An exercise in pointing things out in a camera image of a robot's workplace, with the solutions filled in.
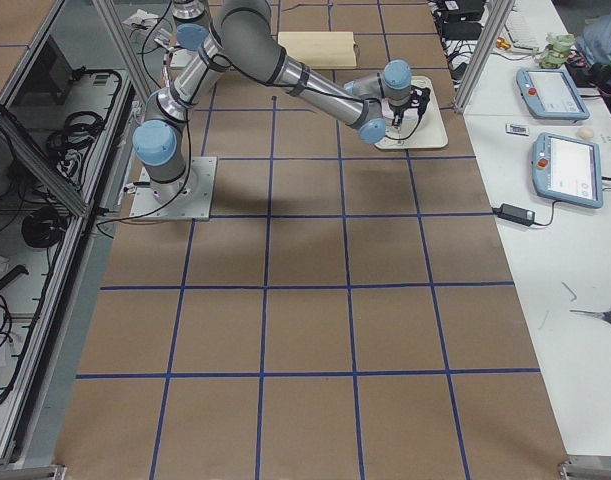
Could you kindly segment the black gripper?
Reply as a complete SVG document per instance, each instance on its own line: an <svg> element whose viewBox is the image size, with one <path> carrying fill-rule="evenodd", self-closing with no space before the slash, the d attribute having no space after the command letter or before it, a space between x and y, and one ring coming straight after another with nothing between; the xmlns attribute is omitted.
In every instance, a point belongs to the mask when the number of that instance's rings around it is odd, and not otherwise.
<svg viewBox="0 0 611 480"><path fill-rule="evenodd" d="M410 108L410 98L389 99L389 106L393 114L392 126L400 127L403 123L405 112Z"/></svg>

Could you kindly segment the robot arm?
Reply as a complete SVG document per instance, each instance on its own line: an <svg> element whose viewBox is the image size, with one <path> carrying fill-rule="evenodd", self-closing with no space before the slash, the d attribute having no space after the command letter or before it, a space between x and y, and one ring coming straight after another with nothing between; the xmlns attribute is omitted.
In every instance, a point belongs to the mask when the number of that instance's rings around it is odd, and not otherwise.
<svg viewBox="0 0 611 480"><path fill-rule="evenodd" d="M196 52L209 32L209 7L203 1L173 0L171 12L175 34L161 32L156 44L168 53L178 48Z"/></svg>
<svg viewBox="0 0 611 480"><path fill-rule="evenodd" d="M144 122L132 137L153 197L161 205L189 193L191 158L181 152L188 114L230 68L334 117L357 130L367 144L386 135L383 101L396 122L412 106L411 69L405 61L393 60L382 71L340 87L288 55L271 34L271 8L266 1L225 2L205 37L187 46L195 50L195 57L178 77L150 96Z"/></svg>

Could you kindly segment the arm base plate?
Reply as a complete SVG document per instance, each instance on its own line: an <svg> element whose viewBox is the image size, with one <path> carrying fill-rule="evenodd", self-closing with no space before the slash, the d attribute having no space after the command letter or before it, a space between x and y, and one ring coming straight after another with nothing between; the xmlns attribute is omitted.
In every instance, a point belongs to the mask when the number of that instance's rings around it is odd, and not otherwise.
<svg viewBox="0 0 611 480"><path fill-rule="evenodd" d="M142 167L139 181L146 185L135 188L129 218L138 222L208 221L216 171L216 157L193 156L188 180L182 175L173 183L160 184L152 182Z"/></svg>
<svg viewBox="0 0 611 480"><path fill-rule="evenodd" d="M169 61L172 70L182 70L195 58L196 53L187 49L176 50Z"/></svg>

